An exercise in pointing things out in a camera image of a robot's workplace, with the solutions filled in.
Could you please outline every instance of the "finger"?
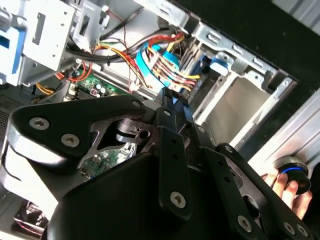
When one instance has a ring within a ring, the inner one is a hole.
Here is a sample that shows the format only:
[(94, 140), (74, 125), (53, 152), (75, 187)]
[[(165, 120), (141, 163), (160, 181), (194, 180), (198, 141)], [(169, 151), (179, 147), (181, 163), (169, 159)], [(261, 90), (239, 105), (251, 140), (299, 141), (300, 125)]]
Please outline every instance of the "finger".
[(292, 181), (282, 193), (282, 200), (290, 209), (292, 209), (294, 206), (294, 200), (298, 191), (298, 187), (298, 183), (296, 181)]
[(270, 172), (267, 175), (265, 175), (265, 177), (263, 177), (263, 180), (266, 182), (266, 184), (269, 185), (269, 187), (272, 188), (278, 174), (279, 174), (278, 170), (273, 168), (270, 170)]
[(309, 203), (312, 199), (311, 191), (307, 191), (304, 194), (299, 195), (293, 202), (293, 212), (300, 218), (301, 220), (304, 218)]
[(288, 175), (286, 173), (281, 173), (278, 175), (278, 177), (274, 182), (272, 189), (280, 198), (282, 198), (282, 194), (287, 185), (287, 181), (288, 181)]

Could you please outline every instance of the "screw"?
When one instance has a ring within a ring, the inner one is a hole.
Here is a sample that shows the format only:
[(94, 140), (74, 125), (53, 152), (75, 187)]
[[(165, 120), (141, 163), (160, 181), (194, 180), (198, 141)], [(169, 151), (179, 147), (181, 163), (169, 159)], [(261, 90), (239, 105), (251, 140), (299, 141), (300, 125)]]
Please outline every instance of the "screw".
[(225, 146), (225, 149), (226, 149), (229, 153), (232, 153), (232, 148), (231, 148), (231, 147)]
[(297, 224), (296, 227), (298, 228), (300, 233), (302, 233), (305, 237), (309, 236), (308, 232), (305, 230), (305, 228), (303, 226), (301, 226), (300, 224)]
[(65, 134), (61, 137), (61, 142), (67, 147), (75, 148), (80, 144), (80, 140), (76, 135), (71, 133)]
[(169, 111), (167, 111), (167, 110), (164, 110), (164, 114), (169, 116), (169, 117), (171, 116), (171, 113)]
[(248, 233), (251, 233), (252, 227), (248, 219), (242, 215), (238, 216), (238, 223), (239, 225)]
[(179, 209), (184, 209), (186, 207), (186, 199), (185, 197), (178, 191), (173, 191), (170, 194), (171, 202)]
[(202, 132), (203, 134), (206, 132), (206, 130), (205, 130), (203, 127), (201, 127), (201, 126), (198, 126), (198, 130), (199, 130), (200, 132)]
[(30, 119), (29, 125), (37, 130), (46, 130), (49, 128), (50, 123), (42, 117), (34, 117)]
[(296, 231), (295, 231), (294, 228), (290, 225), (290, 223), (284, 221), (284, 222), (283, 222), (283, 225), (284, 225), (285, 229), (288, 230), (289, 233), (291, 233), (292, 235), (295, 235), (295, 234), (296, 234)]
[(132, 104), (135, 105), (137, 108), (141, 107), (141, 104), (137, 101), (133, 101)]
[(287, 87), (287, 86), (289, 85), (289, 81), (284, 81), (284, 82), (282, 83), (282, 85), (285, 86), (285, 87)]

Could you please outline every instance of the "metal plate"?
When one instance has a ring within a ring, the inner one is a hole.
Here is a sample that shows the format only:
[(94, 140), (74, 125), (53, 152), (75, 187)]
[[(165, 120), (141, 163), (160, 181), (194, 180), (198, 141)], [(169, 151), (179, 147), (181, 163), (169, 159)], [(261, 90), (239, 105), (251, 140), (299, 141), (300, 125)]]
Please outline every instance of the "metal plate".
[(65, 50), (75, 9), (59, 0), (30, 0), (26, 2), (25, 16), (28, 31), (23, 54), (54, 70), (59, 69)]
[(312, 170), (320, 162), (320, 90), (258, 151), (249, 164), (260, 174), (285, 156), (296, 156)]
[(176, 5), (166, 0), (134, 0), (136, 3), (144, 6), (159, 17), (167, 20), (170, 24), (184, 28), (189, 15)]
[(216, 51), (226, 51), (234, 55), (262, 74), (265, 74), (268, 70), (272, 71), (273, 73), (276, 73), (277, 71), (266, 62), (258, 59), (254, 54), (248, 52), (244, 48), (237, 45), (235, 42), (232, 42), (230, 39), (213, 30), (202, 22), (199, 22), (199, 25), (192, 33), (192, 36), (197, 38), (201, 43)]
[(317, 34), (320, 34), (319, 0), (273, 0), (273, 3)]
[(89, 0), (83, 3), (79, 22), (72, 33), (72, 39), (79, 48), (91, 52), (92, 47), (97, 45), (101, 32), (106, 28), (110, 20), (110, 17), (107, 15), (101, 22), (101, 11), (101, 7)]

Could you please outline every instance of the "blue cable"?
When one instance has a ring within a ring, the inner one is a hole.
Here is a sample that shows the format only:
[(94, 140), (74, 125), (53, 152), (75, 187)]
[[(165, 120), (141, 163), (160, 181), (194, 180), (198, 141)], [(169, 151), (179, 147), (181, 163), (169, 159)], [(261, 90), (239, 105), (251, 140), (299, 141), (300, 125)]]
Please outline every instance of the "blue cable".
[(145, 44), (144, 46), (142, 46), (136, 56), (136, 62), (137, 62), (137, 65), (139, 66), (140, 70), (142, 73), (144, 73), (143, 69), (147, 69), (148, 70), (148, 74), (152, 74), (152, 76), (154, 76), (155, 79), (158, 80), (158, 82), (160, 82), (165, 88), (167, 88), (167, 86), (162, 82), (160, 81), (156, 76), (155, 74), (150, 70), (150, 68), (148, 67), (148, 65), (146, 64), (142, 54), (143, 54), (143, 51), (146, 49), (146, 47), (148, 46), (148, 43)]
[(284, 173), (286, 173), (286, 172), (288, 172), (290, 170), (301, 170), (301, 171), (303, 171), (303, 169), (301, 167), (290, 167), (290, 168), (284, 170), (282, 173), (284, 174)]

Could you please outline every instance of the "red wire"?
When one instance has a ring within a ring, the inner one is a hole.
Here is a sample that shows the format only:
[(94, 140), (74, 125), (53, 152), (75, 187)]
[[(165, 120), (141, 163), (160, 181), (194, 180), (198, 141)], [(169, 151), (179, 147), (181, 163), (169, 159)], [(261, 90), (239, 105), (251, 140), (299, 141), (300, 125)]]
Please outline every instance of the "red wire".
[(177, 39), (181, 38), (182, 36), (183, 36), (183, 32), (180, 32), (179, 34), (175, 35), (174, 37), (165, 36), (165, 35), (156, 36), (156, 37), (150, 39), (149, 47), (151, 47), (152, 45), (154, 45), (157, 42), (159, 42), (158, 40), (161, 40), (161, 41), (173, 41), (173, 40), (177, 40)]
[(119, 19), (121, 22), (123, 22), (123, 20), (118, 17), (116, 14), (114, 14), (110, 9), (107, 11), (107, 13), (111, 16), (111, 17), (114, 17), (116, 19)]
[(88, 72), (86, 73), (86, 75), (83, 78), (78, 77), (77, 79), (69, 79), (69, 80), (73, 81), (73, 82), (81, 82), (81, 81), (85, 80), (87, 77), (89, 77), (91, 70), (92, 70), (92, 63), (90, 62)]
[(30, 233), (33, 233), (35, 235), (38, 235), (38, 236), (42, 236), (42, 233), (39, 233), (39, 232), (36, 232), (36, 231), (33, 231), (27, 227), (25, 227), (24, 225), (22, 225), (20, 222), (16, 222), (21, 228), (23, 228), (24, 230), (30, 232)]

